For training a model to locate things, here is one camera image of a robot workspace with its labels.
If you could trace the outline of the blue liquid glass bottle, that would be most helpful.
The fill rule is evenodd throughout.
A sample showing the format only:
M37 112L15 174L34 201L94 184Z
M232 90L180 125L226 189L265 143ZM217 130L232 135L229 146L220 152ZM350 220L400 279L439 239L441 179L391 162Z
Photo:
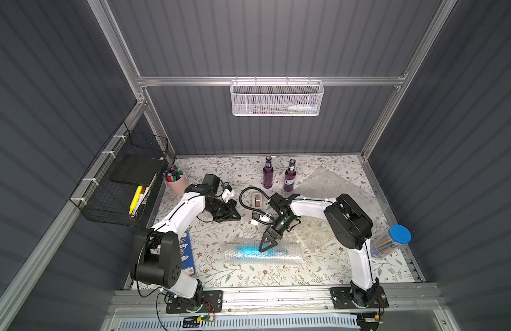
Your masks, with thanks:
M258 257L262 253L257 245L238 244L235 246L233 252L238 259L248 259Z

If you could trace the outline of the dark purple labelled bottle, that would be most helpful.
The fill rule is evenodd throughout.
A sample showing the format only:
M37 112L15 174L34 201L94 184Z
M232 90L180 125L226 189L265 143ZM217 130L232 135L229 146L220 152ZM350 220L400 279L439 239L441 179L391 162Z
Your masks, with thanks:
M288 168L285 171L284 175L284 190L286 192L292 192L294 188L295 178L296 178L296 160L290 159L288 163Z

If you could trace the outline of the white tape dispenser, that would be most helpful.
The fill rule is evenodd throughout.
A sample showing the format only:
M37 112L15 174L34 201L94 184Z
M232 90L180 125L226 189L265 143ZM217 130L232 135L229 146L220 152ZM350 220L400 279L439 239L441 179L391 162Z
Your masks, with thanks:
M264 196L261 192L255 191L252 194L251 205L253 208L262 210L265 207L265 203L266 203L266 199L264 198Z

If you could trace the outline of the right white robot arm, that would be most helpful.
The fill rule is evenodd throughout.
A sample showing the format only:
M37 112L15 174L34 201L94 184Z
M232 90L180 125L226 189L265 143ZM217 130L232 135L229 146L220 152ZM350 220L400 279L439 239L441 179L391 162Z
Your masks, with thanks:
M325 220L335 238L346 248L351 266L351 295L359 308L367 308L380 297L380 283L371 265L371 236L373 221L348 194L322 199L292 194L285 198L274 194L269 206L277 212L274 218L266 212L255 211L253 216L268 218L272 224L264 232L259 251L266 252L278 245L293 221L301 217Z

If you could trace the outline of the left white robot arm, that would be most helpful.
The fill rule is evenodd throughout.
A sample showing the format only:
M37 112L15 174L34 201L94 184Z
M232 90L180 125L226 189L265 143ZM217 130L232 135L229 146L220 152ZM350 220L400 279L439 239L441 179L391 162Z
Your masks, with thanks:
M130 276L138 284L156 285L185 310L202 305L204 291L201 281L182 271L179 248L183 234L202 212L212 221L239 221L235 193L228 182L207 174L203 182L188 186L179 203L159 223L140 230L135 237L131 255Z

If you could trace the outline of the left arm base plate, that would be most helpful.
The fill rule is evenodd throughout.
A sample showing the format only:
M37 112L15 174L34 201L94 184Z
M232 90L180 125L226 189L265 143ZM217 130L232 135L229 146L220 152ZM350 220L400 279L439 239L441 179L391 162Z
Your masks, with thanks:
M191 299L169 294L165 298L167 314L220 313L224 303L221 290L197 291Z

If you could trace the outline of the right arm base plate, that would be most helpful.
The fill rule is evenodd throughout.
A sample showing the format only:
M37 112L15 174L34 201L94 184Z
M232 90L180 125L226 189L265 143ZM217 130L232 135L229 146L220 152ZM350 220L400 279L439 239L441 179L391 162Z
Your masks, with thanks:
M353 284L350 286L332 287L329 289L333 307L337 310L344 309L385 309L389 302L384 289L379 284L368 290L363 290Z

